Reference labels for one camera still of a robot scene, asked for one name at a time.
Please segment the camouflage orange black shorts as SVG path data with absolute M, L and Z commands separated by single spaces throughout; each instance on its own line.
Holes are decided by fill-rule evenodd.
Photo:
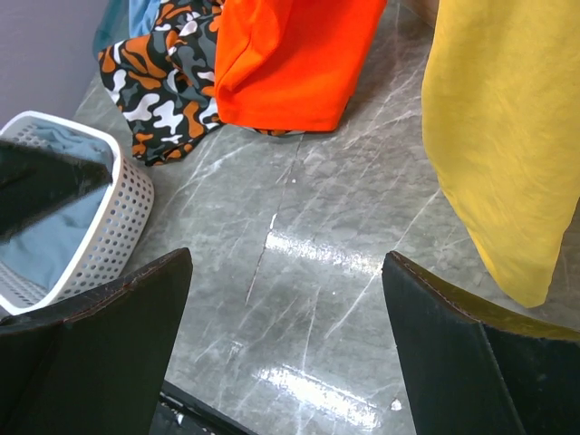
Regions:
M 160 1 L 149 34 L 98 54 L 101 82 L 147 166 L 182 160 L 223 126 L 214 96 L 221 1 Z

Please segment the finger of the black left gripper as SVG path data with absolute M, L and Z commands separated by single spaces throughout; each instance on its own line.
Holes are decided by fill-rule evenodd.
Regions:
M 111 182 L 102 163 L 1 140 L 1 238 Z

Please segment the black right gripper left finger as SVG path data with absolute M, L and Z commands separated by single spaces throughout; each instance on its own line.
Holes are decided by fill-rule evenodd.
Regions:
M 189 250 L 1 318 L 4 434 L 146 434 L 192 276 Z

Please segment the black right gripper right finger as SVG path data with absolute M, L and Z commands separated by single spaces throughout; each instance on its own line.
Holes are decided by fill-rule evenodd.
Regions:
M 578 331 L 493 304 L 395 251 L 382 286 L 417 433 L 578 433 Z

